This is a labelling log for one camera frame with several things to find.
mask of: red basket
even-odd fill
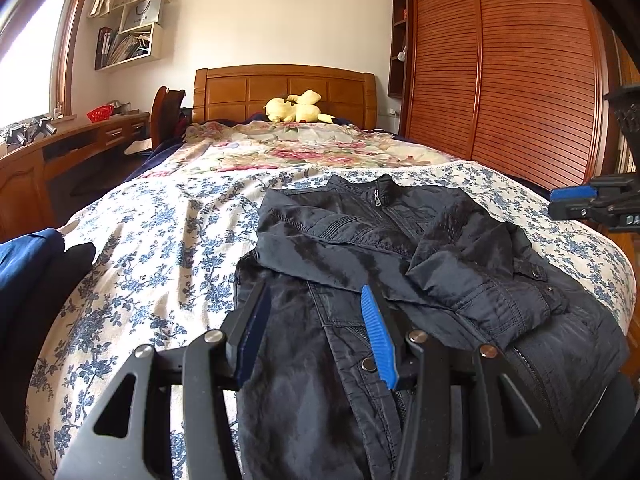
[[[98,106],[95,110],[91,110],[86,116],[92,123],[106,121],[113,114],[113,105]]]

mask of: wooden wardrobe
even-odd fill
[[[547,189],[613,171],[615,44],[587,0],[407,7],[401,134]]]

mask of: yellow plush toy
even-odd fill
[[[290,95],[287,100],[272,99],[264,107],[269,120],[274,123],[281,121],[290,123],[315,123],[322,121],[331,124],[334,118],[331,115],[323,114],[316,103],[322,99],[322,96],[313,90],[307,90],[302,95]]]

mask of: blue gripper pad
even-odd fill
[[[549,202],[555,200],[570,200],[573,198],[591,198],[597,195],[598,191],[591,186],[559,187],[551,192]]]
[[[271,289],[265,285],[260,296],[255,300],[255,306],[248,319],[244,333],[238,344],[238,361],[234,379],[242,387],[254,371],[255,360],[262,342],[262,336],[267,327],[271,313]]]
[[[390,390],[393,390],[400,378],[396,365],[396,348],[369,285],[362,287],[360,308],[380,379],[385,381]]]

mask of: floral bedspread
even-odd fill
[[[279,170],[137,179],[77,213],[68,246],[92,242],[93,270],[49,332],[27,398],[26,448],[52,478],[95,400],[138,345],[176,348],[222,323],[233,308],[236,263],[256,243],[267,188],[322,186],[332,174],[366,182],[389,173],[402,186],[460,186],[494,217],[523,227],[535,249],[578,279],[626,332],[635,301],[633,270],[610,240],[579,222],[554,222],[547,202],[496,171],[455,161],[422,168]],[[181,392],[172,391],[174,477],[186,479]],[[226,392],[233,436],[238,420]]]
[[[228,127],[192,124],[185,144],[140,178],[202,175],[211,171],[276,170],[315,164],[328,168],[400,168],[456,158],[383,131],[325,123],[253,121]]]

